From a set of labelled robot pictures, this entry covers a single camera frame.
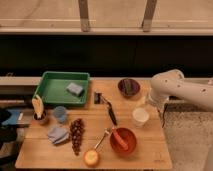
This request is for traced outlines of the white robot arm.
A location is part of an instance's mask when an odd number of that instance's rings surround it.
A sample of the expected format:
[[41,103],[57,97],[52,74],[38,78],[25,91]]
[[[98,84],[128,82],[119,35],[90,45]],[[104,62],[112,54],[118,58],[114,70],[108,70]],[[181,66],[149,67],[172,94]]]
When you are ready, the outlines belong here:
[[178,69],[154,75],[150,85],[148,99],[155,106],[161,107],[175,96],[213,112],[213,85],[188,82]]

